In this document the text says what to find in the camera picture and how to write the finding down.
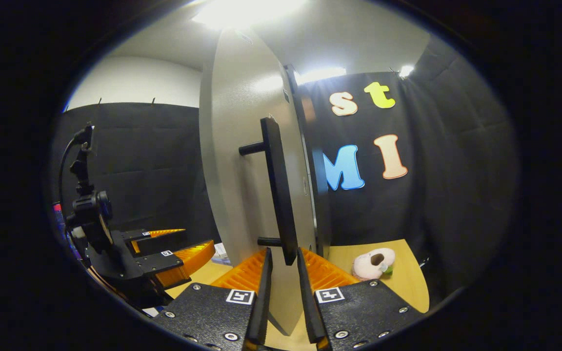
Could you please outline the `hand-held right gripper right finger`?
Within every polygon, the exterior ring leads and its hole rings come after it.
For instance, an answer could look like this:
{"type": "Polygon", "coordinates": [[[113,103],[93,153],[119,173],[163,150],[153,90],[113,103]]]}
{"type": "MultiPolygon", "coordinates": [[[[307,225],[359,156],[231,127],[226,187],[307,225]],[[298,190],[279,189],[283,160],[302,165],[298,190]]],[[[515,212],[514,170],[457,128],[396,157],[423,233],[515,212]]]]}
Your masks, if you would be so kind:
{"type": "Polygon", "coordinates": [[[375,351],[424,317],[379,279],[357,281],[302,248],[297,264],[306,333],[319,351],[375,351]]]}

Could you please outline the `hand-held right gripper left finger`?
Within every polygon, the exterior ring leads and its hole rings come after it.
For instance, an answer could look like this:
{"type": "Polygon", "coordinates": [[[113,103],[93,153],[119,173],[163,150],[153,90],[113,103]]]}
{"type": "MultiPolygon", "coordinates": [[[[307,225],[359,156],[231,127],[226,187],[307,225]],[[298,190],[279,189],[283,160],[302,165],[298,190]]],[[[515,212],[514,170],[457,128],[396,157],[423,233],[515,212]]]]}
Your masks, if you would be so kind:
{"type": "Polygon", "coordinates": [[[273,270],[270,248],[213,284],[190,284],[153,322],[206,351],[256,351],[267,336],[273,270]]]}

